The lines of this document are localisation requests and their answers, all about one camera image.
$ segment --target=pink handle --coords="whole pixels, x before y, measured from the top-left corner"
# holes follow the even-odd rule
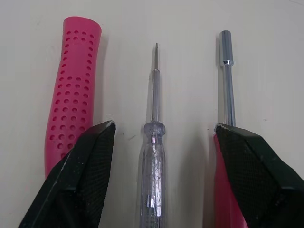
[[[45,175],[93,124],[96,58],[100,26],[86,18],[63,23],[61,61],[45,139]]]
[[[213,136],[217,154],[214,178],[215,228],[248,228],[237,200],[231,190],[224,158],[216,134]]]

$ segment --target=pink rubber grip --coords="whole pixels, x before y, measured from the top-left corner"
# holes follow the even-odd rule
[[[86,18],[63,23],[62,51],[45,139],[45,175],[93,124],[100,26]]]

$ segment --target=pointed tip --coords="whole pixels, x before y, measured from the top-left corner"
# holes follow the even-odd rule
[[[154,69],[158,69],[158,43],[155,44]]]

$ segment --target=clear plastic handle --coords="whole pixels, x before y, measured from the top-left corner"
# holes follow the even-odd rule
[[[140,228],[165,228],[165,127],[160,122],[150,122],[145,125],[145,133],[149,143],[142,159]]]

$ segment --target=chrome shaft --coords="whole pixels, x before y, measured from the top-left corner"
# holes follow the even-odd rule
[[[219,59],[223,68],[225,124],[236,125],[231,67],[233,66],[231,33],[222,31],[219,35]]]

